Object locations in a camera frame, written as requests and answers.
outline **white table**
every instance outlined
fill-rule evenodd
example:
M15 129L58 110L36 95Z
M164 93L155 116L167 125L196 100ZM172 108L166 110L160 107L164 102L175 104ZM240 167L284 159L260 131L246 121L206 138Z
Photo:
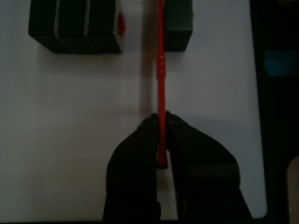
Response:
M0 1L0 222L99 221L118 144L156 112L156 2L123 0L120 55L52 54L28 36L30 0ZM186 52L167 53L167 108L239 162L255 218L267 212L248 0L195 0ZM176 219L159 171L163 219Z

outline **red rod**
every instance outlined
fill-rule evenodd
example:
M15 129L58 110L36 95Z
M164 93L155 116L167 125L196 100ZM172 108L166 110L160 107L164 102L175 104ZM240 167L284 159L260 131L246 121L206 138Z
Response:
M164 59L164 0L159 0L159 49L156 59L156 79L158 79L158 117L159 117L159 153L158 167L166 169L168 166L166 155L166 106L164 106L164 79L166 79L166 59Z

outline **white surface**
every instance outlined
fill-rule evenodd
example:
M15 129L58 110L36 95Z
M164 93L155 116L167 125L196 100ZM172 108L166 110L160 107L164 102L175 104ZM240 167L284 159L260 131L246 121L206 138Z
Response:
M123 0L122 55L55 55L27 34L30 0L0 1L0 221L102 220L118 144L156 111L156 2ZM167 108L238 159L267 212L248 0L194 1L187 52L167 53ZM175 219L170 172L163 218Z

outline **red stick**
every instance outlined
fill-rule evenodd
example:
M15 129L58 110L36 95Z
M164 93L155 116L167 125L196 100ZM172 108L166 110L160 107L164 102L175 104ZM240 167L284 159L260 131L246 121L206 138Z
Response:
M164 0L159 0L159 49L156 59L156 79L158 79L158 117L160 129L160 143L158 154L158 166L166 169L166 106L164 106L164 78L166 78L166 59L164 59Z

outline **black box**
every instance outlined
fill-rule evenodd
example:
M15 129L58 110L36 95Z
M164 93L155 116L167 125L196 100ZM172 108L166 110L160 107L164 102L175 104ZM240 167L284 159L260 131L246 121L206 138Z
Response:
M192 36L192 0L164 0L164 50L186 50Z
M54 53L71 53L55 34L58 7L56 0L32 0L28 33Z
M32 0L30 35L54 53L122 53L119 0Z

